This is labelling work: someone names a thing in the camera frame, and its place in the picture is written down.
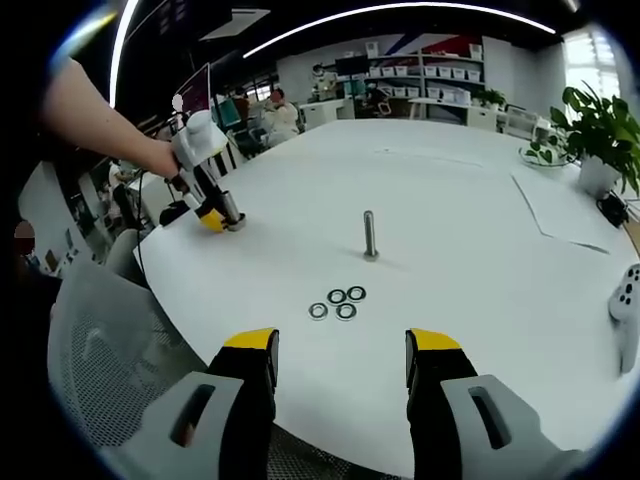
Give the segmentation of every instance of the window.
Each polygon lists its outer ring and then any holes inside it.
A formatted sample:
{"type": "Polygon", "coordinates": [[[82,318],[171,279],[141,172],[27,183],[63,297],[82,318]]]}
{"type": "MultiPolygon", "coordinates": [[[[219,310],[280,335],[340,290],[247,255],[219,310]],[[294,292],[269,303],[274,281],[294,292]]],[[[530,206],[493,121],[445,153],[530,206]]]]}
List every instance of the window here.
{"type": "Polygon", "coordinates": [[[620,96],[620,85],[613,50],[606,35],[586,28],[564,37],[567,86],[584,89],[583,82],[601,97],[620,96]]]}

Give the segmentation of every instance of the white table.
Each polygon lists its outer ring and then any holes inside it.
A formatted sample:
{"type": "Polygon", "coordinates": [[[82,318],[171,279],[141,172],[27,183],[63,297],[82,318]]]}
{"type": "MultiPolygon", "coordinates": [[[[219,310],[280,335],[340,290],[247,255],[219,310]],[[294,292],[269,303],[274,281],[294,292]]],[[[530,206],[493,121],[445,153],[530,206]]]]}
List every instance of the white table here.
{"type": "Polygon", "coordinates": [[[637,255],[623,232],[611,255],[541,235],[509,174],[528,168],[525,144],[431,122],[333,122],[222,179],[242,231],[214,235],[191,213],[154,230],[147,280],[205,362],[238,332],[279,328],[276,422],[356,464],[413,475],[410,327],[453,337],[559,447],[588,448],[638,380],[637,366],[617,377],[606,309],[637,255]],[[366,209],[376,263],[362,259],[366,209]],[[352,322],[309,319],[311,303],[356,284],[368,296],[352,322]]]}
{"type": "Polygon", "coordinates": [[[325,102],[306,103],[298,107],[304,111],[307,130],[335,120],[354,119],[353,100],[339,98],[325,102]]]}

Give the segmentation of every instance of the green leaves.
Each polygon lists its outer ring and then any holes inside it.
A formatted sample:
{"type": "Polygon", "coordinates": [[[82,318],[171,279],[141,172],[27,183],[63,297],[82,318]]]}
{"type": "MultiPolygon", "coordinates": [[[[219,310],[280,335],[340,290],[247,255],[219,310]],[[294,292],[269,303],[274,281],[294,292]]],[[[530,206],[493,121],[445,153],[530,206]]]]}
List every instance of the green leaves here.
{"type": "MultiPolygon", "coordinates": [[[[629,113],[627,102],[618,97],[600,98],[588,84],[586,90],[565,88],[562,101],[577,115],[569,121],[557,108],[551,108],[551,120],[558,136],[549,137],[549,146],[558,159],[568,162],[585,155],[597,156],[622,175],[627,184],[640,194],[640,125],[629,113]]],[[[527,152],[552,163],[552,151],[532,142],[527,152]]]]}

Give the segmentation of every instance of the potted plant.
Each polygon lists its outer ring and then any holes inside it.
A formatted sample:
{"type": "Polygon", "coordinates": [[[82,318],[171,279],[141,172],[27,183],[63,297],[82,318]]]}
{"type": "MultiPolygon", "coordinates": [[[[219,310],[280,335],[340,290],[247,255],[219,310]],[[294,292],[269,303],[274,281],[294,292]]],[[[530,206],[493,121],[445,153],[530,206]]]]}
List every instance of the potted plant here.
{"type": "Polygon", "coordinates": [[[551,148],[531,142],[525,155],[551,164],[553,149],[564,162],[580,161],[578,185],[597,199],[619,179],[623,193],[628,184],[640,195],[640,126],[624,100],[600,98],[589,85],[587,89],[565,88],[562,101],[576,113],[577,120],[569,121],[552,107],[551,121],[557,135],[549,137],[551,148]]]}
{"type": "Polygon", "coordinates": [[[471,94],[473,105],[498,110],[507,103],[504,95],[498,90],[477,90],[471,94]]]}

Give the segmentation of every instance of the black device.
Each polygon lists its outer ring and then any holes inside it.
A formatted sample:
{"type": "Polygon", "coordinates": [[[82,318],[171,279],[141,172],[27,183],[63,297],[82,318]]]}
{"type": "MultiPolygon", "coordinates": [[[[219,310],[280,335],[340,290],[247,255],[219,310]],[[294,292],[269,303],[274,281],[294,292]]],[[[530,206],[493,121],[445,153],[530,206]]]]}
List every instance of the black device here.
{"type": "Polygon", "coordinates": [[[189,211],[189,207],[184,200],[178,200],[177,202],[170,203],[167,208],[160,213],[160,225],[166,227],[174,220],[177,220],[186,212],[189,211]]]}
{"type": "Polygon", "coordinates": [[[607,220],[609,220],[609,223],[616,228],[620,228],[624,222],[629,221],[627,205],[613,192],[607,194],[603,199],[598,200],[596,205],[607,220]]]}

